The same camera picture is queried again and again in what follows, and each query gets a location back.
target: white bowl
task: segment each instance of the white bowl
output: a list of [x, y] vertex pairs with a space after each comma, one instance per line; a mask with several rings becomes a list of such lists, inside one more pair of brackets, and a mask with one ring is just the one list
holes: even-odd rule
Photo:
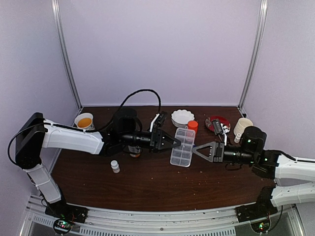
[[172, 113], [172, 122], [177, 128], [186, 128], [191, 120], [195, 120], [195, 116], [190, 111], [177, 110]]

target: metal frame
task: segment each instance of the metal frame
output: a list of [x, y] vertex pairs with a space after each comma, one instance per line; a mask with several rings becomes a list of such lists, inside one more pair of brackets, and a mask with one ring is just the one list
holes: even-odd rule
[[[32, 222], [51, 227], [55, 218], [45, 215], [42, 197], [31, 195], [19, 236], [28, 236]], [[141, 212], [86, 207], [85, 224], [76, 223], [72, 233], [84, 236], [235, 236], [238, 223], [236, 206], [209, 210]], [[296, 236], [304, 236], [304, 229], [295, 205], [284, 206]]]
[[260, 44], [261, 44], [262, 37], [264, 34], [264, 30], [265, 30], [266, 18], [267, 18], [267, 6], [268, 6], [268, 0], [261, 0], [258, 25], [257, 25], [257, 31], [256, 31], [256, 38], [255, 38], [255, 42], [254, 42], [254, 48], [252, 51], [252, 59], [251, 59], [250, 66], [248, 69], [248, 73], [247, 73], [244, 89], [242, 92], [241, 100], [240, 100], [240, 103], [238, 105], [239, 110], [243, 114], [245, 114], [244, 103], [245, 103], [245, 99], [246, 99], [246, 96], [247, 96], [247, 93], [248, 93], [248, 90], [249, 90], [249, 87], [250, 87], [250, 84], [252, 81], [252, 77], [254, 74], [254, 70], [255, 70], [255, 66], [256, 66], [256, 62], [257, 62], [257, 58], [258, 58], [258, 51], [260, 49]]
[[80, 101], [77, 87], [76, 87], [75, 82], [74, 82], [68, 52], [67, 52], [67, 49], [65, 46], [63, 26], [62, 26], [62, 22], [61, 22], [60, 9], [59, 9], [59, 0], [52, 0], [52, 7], [53, 7], [54, 18], [56, 21], [56, 27], [57, 27], [58, 36], [59, 36], [60, 47], [61, 47], [61, 51], [62, 51], [62, 55], [63, 55], [63, 63], [64, 63], [65, 71], [67, 74], [67, 78], [68, 78], [68, 81], [70, 84], [71, 92], [74, 96], [76, 105], [77, 105], [78, 109], [81, 109], [82, 104]]

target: metal grating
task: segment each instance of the metal grating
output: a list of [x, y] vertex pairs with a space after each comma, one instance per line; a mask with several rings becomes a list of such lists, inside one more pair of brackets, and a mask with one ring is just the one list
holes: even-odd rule
[[42, 225], [46, 225], [46, 226], [53, 226], [54, 221], [52, 219], [43, 217], [43, 216], [39, 216], [39, 215], [35, 215], [33, 218], [33, 221], [38, 223], [38, 224], [42, 224]]
[[[126, 234], [126, 233], [112, 233], [105, 230], [98, 230], [98, 229], [91, 229], [91, 228], [84, 228], [81, 227], [80, 235], [83, 236], [142, 236], [142, 234]], [[228, 229], [222, 230], [212, 230], [206, 233], [199, 233], [199, 234], [176, 234], [177, 236], [236, 236], [235, 228], [230, 227]]]

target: cable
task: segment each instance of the cable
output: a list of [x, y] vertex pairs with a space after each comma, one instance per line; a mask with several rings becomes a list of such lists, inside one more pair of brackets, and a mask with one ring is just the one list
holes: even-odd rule
[[[127, 100], [128, 100], [130, 97], [132, 97], [132, 96], [134, 96], [135, 94], [140, 93], [140, 92], [152, 92], [152, 93], [154, 93], [154, 94], [157, 96], [157, 99], [158, 99], [158, 110], [157, 110], [157, 112], [160, 113], [160, 112], [161, 112], [161, 98], [160, 98], [159, 94], [158, 94], [157, 92], [155, 92], [153, 89], [147, 89], [147, 88], [145, 88], [145, 89], [139, 89], [139, 90], [137, 90], [137, 91], [135, 91], [135, 92], [129, 94], [129, 95], [124, 99], [124, 101], [120, 104], [120, 106], [119, 106], [119, 108], [117, 109], [117, 111], [119, 111], [119, 110], [123, 107], [123, 105], [127, 102]], [[109, 120], [109, 122], [107, 122], [103, 127], [99, 128], [99, 129], [95, 129], [95, 130], [86, 130], [86, 132], [87, 132], [87, 133], [93, 133], [93, 132], [102, 131], [102, 130], [106, 129], [112, 122], [113, 122], [113, 118], [111, 118], [111, 119]]]
[[10, 140], [10, 142], [9, 142], [7, 154], [8, 154], [8, 157], [9, 157], [10, 161], [11, 161], [14, 165], [18, 166], [18, 164], [16, 164], [16, 162], [14, 162], [13, 159], [11, 158], [11, 155], [10, 155], [10, 148], [11, 148], [11, 145], [12, 145], [13, 141], [15, 140], [15, 138], [16, 138], [17, 136], [19, 136], [20, 134], [22, 134], [23, 132], [29, 130], [29, 129], [32, 129], [32, 128], [36, 127], [36, 126], [45, 125], [45, 124], [50, 124], [50, 123], [39, 123], [39, 124], [31, 125], [31, 126], [25, 128], [25, 129], [19, 131], [16, 135], [13, 136], [13, 138], [12, 138], [12, 139]]
[[296, 159], [295, 159], [293, 156], [291, 156], [291, 155], [285, 153], [284, 151], [280, 151], [280, 150], [268, 150], [268, 151], [276, 151], [276, 152], [279, 152], [280, 154], [286, 156], [286, 157], [289, 158], [290, 160], [296, 161]]
[[44, 205], [44, 203], [43, 203], [44, 200], [45, 200], [44, 198], [41, 200], [41, 204], [42, 204], [44, 207], [48, 207], [48, 204], [47, 204], [46, 200], [45, 200], [45, 202], [46, 202], [47, 205]]
[[276, 226], [278, 225], [278, 223], [280, 222], [280, 219], [281, 219], [281, 216], [282, 216], [282, 213], [283, 213], [283, 210], [284, 210], [284, 207], [281, 206], [281, 212], [280, 212], [280, 216], [279, 216], [279, 219], [277, 220], [277, 222], [275, 223], [275, 225], [270, 229], [268, 230], [268, 232], [274, 230], [276, 228]]

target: orange bottle cap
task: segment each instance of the orange bottle cap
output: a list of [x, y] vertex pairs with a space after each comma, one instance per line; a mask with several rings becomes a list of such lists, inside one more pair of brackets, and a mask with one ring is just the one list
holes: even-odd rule
[[188, 127], [190, 128], [197, 128], [198, 127], [198, 122], [196, 122], [195, 120], [191, 120], [188, 122]]

